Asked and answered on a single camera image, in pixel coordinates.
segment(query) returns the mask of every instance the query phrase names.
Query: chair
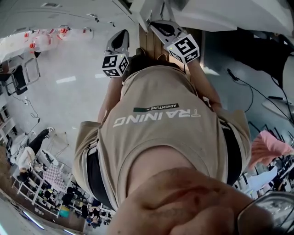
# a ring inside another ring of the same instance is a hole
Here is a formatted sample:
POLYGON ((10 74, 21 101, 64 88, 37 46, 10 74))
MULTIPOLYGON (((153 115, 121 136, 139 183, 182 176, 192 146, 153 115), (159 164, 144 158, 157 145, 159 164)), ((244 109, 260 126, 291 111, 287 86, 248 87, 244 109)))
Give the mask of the chair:
POLYGON ((0 81, 2 82, 2 85, 5 87, 7 94, 11 96, 12 94, 16 93, 17 95, 21 95, 22 93, 26 92, 28 90, 28 86, 32 83, 36 82, 40 78, 40 72, 39 72, 39 66, 36 58, 31 58, 24 64, 24 72, 26 74, 28 82, 26 82, 25 76, 23 74, 23 67, 22 65, 17 66, 16 69, 12 71, 12 73, 0 73, 0 81), (31 80, 28 76, 28 70, 27 65, 31 62, 35 61, 36 69, 37 69, 37 78, 34 80, 31 80), (6 83, 9 78, 12 78, 11 83, 6 83), (15 91, 11 92, 8 86, 10 84, 13 84, 15 91))

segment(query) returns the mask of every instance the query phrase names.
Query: power plug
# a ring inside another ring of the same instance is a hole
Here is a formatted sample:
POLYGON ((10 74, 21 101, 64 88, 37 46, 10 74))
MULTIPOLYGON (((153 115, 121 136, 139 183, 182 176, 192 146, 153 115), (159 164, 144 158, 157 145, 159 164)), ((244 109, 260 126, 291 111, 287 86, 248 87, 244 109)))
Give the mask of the power plug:
POLYGON ((28 98, 26 96, 24 97, 24 104, 28 105, 28 98))

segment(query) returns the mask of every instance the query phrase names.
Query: sneaker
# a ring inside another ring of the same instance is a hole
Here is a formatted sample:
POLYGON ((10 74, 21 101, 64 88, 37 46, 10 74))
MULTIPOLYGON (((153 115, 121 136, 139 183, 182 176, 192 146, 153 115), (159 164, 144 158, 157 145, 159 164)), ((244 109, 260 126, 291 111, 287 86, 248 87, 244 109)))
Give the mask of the sneaker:
POLYGON ((161 54, 160 56, 157 57, 158 61, 167 61, 167 56, 166 54, 161 54))
POLYGON ((145 56, 146 52, 141 47, 136 49, 136 56, 145 56))
POLYGON ((49 133, 55 131, 54 127, 47 127, 46 129, 49 131, 49 133))

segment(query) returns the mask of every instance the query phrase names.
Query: large water bottle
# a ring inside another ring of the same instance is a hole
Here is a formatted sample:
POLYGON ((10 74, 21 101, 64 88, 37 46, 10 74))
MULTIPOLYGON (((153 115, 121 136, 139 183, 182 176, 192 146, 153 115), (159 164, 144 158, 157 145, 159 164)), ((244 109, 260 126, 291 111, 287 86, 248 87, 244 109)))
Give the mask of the large water bottle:
POLYGON ((30 48, 36 52, 42 52, 45 50, 51 50, 56 48, 58 40, 56 37, 44 34, 33 38, 33 42, 30 44, 30 48))
POLYGON ((64 41, 90 41, 93 39, 93 31, 89 28, 67 29, 61 28, 57 37, 64 41))

